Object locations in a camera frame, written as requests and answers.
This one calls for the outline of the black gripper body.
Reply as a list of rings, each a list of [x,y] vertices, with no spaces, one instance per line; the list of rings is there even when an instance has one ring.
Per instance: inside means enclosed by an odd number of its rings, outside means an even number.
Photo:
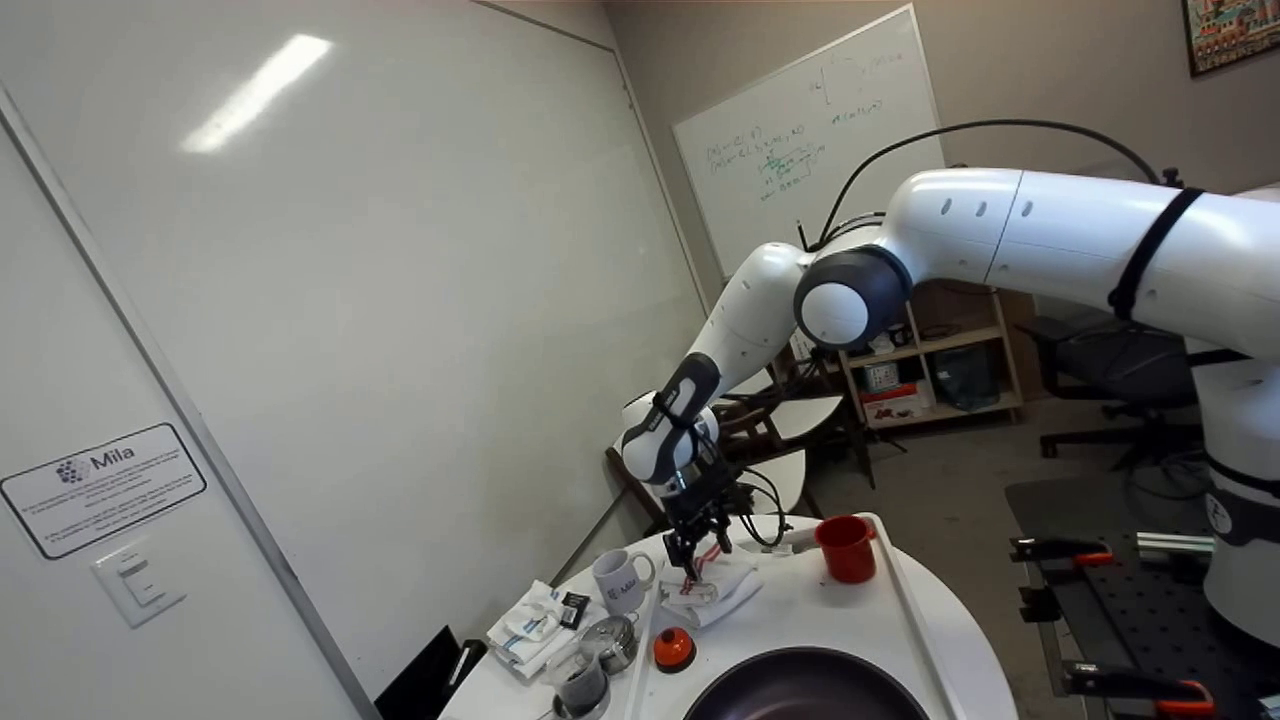
[[[752,500],[740,486],[740,464],[696,460],[693,480],[662,500],[672,523],[672,533],[662,536],[667,558],[693,562],[703,536],[727,550],[727,520],[747,510]]]

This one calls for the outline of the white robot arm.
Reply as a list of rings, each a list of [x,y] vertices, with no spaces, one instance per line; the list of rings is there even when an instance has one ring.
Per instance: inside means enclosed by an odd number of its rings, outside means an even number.
[[[1277,648],[1280,205],[1251,191],[939,169],[907,177],[873,229],[822,248],[752,248],[667,384],[615,438],[624,471],[672,512],[672,551],[721,530],[693,486],[711,404],[795,337],[867,345],[933,280],[1050,296],[1185,339],[1217,533],[1203,600],[1236,635]]]

